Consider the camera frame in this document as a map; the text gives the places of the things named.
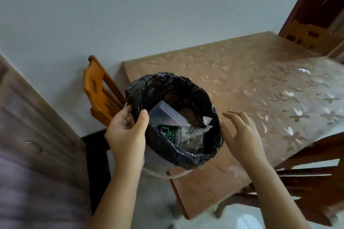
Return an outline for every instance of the left hand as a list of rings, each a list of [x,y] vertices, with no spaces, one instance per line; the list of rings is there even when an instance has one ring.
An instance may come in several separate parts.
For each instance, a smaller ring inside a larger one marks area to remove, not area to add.
[[[134,123],[131,105],[119,111],[111,120],[105,138],[116,159],[116,169],[142,168],[144,163],[145,137],[149,116],[142,110]]]

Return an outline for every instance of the hand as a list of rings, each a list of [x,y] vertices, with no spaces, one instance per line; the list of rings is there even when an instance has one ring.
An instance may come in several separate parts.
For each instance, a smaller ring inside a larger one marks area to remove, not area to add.
[[[267,161],[253,119],[244,112],[228,111],[222,114],[232,121],[237,133],[232,137],[226,126],[221,123],[221,137],[243,168],[248,169],[257,164],[257,161]]]
[[[124,107],[111,120],[105,138],[116,159],[116,170],[142,168],[149,116],[142,110],[136,123],[131,113],[131,105]]]

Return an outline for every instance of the chair backrest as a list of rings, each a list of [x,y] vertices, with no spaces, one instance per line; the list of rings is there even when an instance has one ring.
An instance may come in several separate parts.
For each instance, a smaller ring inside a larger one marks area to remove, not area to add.
[[[304,25],[296,20],[287,26],[282,36],[307,49],[323,54],[329,54],[343,41],[343,38],[331,34],[325,28],[312,24]]]
[[[88,61],[88,68],[84,70],[84,91],[92,105],[91,114],[98,121],[109,126],[114,115],[123,109],[126,100],[97,58],[91,55]],[[117,100],[105,88],[103,81]]]

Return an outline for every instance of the right hand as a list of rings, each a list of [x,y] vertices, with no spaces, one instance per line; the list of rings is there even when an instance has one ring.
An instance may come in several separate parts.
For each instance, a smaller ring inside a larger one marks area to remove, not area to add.
[[[253,119],[244,112],[228,111],[222,114],[232,121],[237,133],[232,137],[227,127],[220,123],[221,137],[243,168],[248,169],[254,166],[257,161],[267,161],[263,144]]]

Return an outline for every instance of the wooden chair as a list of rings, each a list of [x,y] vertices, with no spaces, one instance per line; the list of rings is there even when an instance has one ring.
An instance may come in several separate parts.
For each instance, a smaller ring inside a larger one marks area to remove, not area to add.
[[[88,68],[84,70],[84,91],[92,105],[91,114],[105,126],[109,126],[114,115],[123,109],[126,100],[97,58],[91,55],[88,61]]]
[[[331,226],[336,213],[344,209],[344,132],[321,139],[304,148],[275,169],[308,221]],[[331,159],[340,159],[338,166],[291,169],[293,166]],[[259,207],[251,183],[239,193],[222,201],[215,212],[217,218],[227,205],[243,204]]]
[[[307,49],[325,55],[329,54],[344,40],[341,37],[331,34],[325,28],[311,24],[304,25],[296,20],[287,26],[282,36]]]

